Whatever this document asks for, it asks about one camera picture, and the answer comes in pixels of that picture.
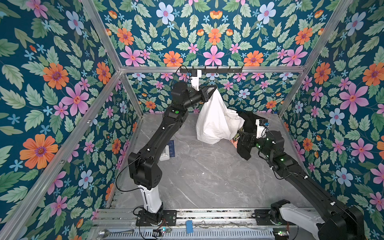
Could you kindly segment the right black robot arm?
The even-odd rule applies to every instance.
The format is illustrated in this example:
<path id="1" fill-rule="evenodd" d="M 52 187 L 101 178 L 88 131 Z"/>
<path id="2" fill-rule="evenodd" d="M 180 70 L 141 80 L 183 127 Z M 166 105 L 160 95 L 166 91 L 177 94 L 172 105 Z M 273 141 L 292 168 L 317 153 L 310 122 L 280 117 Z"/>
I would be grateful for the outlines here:
<path id="1" fill-rule="evenodd" d="M 290 222 L 311 233 L 317 240 L 364 240 L 364 216 L 356 207 L 348 207 L 330 195 L 311 177 L 297 160 L 285 153 L 285 140 L 278 131 L 257 133 L 239 131 L 237 149 L 258 149 L 278 180 L 293 185 L 315 208 L 308 212 L 288 200 L 271 204 L 269 218 L 273 224 Z"/>

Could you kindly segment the black cloth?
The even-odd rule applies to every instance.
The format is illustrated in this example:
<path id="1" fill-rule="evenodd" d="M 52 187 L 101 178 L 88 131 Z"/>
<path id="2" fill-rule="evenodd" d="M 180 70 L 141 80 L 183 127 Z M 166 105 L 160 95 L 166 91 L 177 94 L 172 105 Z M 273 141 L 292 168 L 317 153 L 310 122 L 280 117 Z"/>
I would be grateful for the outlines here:
<path id="1" fill-rule="evenodd" d="M 247 133 L 254 133 L 257 131 L 256 119 L 266 119 L 256 115 L 254 112 L 237 111 L 237 114 L 245 120 L 243 124 L 243 131 Z"/>

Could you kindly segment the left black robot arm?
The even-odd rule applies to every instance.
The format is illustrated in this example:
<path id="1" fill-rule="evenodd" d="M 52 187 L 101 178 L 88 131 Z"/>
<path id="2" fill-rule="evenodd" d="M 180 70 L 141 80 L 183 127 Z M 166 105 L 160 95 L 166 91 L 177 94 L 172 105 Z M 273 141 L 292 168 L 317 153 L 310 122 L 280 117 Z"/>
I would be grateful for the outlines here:
<path id="1" fill-rule="evenodd" d="M 171 104 L 165 110 L 160 126 L 138 153 L 129 155 L 129 174 L 139 187 L 144 200 L 142 220 L 152 225 L 157 225 L 163 220 L 164 205 L 158 189 L 163 175 L 158 165 L 160 156 L 186 121 L 189 108 L 208 102 L 217 88 L 216 85 L 204 86 L 197 91 L 185 82 L 176 83 L 171 91 Z"/>

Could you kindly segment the white cloth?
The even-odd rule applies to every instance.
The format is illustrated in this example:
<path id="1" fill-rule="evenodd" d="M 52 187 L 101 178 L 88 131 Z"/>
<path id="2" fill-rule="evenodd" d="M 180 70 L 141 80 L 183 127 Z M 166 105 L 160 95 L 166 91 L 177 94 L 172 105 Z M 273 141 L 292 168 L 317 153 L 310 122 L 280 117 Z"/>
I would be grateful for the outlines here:
<path id="1" fill-rule="evenodd" d="M 220 92 L 215 90 L 204 103 L 196 123 L 197 139 L 206 144 L 232 140 L 243 127 L 245 120 L 237 111 L 228 109 Z"/>

